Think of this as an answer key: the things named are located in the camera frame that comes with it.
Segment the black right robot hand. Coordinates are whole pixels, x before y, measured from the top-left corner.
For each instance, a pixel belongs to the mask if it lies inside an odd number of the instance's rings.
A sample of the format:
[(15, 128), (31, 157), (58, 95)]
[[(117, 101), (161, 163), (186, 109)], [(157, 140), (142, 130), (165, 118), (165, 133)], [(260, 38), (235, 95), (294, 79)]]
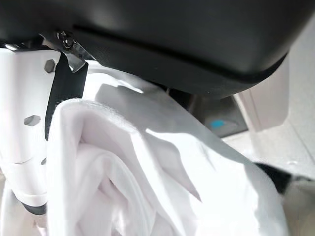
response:
[(88, 74), (137, 76), (212, 133), (233, 120), (208, 102), (284, 70), (315, 12), (312, 0), (3, 0), (1, 168), (21, 207), (46, 212), (41, 172), (53, 112), (87, 97)]

